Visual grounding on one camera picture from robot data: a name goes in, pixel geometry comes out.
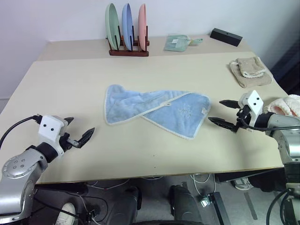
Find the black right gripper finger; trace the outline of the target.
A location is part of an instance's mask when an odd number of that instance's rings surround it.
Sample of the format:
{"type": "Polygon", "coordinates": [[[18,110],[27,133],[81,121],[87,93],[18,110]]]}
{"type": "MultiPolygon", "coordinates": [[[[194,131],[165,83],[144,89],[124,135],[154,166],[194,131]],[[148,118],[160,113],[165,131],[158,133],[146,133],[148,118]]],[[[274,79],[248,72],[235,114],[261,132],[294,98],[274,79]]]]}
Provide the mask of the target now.
{"type": "Polygon", "coordinates": [[[240,109],[240,105],[238,101],[234,101],[234,100],[221,100],[219,101],[220,104],[229,107],[229,108],[233,108],[233,109],[240,109]]]}
{"type": "Polygon", "coordinates": [[[236,125],[234,125],[233,123],[227,122],[224,119],[218,118],[218,117],[209,117],[208,118],[212,123],[216,124],[219,127],[228,129],[234,133],[237,132],[238,127],[236,125]]]}

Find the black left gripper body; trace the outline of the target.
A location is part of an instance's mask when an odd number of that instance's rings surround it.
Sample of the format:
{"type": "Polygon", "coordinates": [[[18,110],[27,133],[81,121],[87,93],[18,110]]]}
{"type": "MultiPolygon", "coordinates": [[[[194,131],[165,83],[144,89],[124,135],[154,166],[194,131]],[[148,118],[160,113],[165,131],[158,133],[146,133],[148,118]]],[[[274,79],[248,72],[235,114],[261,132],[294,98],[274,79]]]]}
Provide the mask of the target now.
{"type": "Polygon", "coordinates": [[[69,133],[64,133],[64,135],[60,137],[60,147],[63,149],[63,151],[68,151],[72,147],[78,149],[81,148],[81,144],[76,140],[70,139],[69,133]]]}

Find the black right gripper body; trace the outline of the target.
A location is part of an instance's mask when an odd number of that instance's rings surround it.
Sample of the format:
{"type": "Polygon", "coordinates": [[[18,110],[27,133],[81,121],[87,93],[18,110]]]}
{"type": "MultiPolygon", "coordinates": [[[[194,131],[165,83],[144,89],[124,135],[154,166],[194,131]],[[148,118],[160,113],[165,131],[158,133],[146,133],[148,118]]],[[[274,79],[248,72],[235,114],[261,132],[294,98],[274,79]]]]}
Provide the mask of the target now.
{"type": "Polygon", "coordinates": [[[250,107],[248,105],[245,105],[237,112],[237,122],[234,126],[235,133],[239,130],[239,128],[248,129],[248,125],[251,121],[250,111],[250,107]]]}

